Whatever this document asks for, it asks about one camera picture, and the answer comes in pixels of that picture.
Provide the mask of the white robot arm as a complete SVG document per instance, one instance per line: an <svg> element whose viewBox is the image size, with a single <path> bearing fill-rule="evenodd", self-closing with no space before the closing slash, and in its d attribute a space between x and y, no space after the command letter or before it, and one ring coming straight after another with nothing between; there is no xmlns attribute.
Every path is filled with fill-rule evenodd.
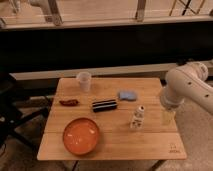
<svg viewBox="0 0 213 171"><path fill-rule="evenodd" d="M166 86L159 93L164 107L162 124L169 125L175 109L190 99L213 115L213 87L206 83L209 71L201 62L187 63L169 70L165 75Z"/></svg>

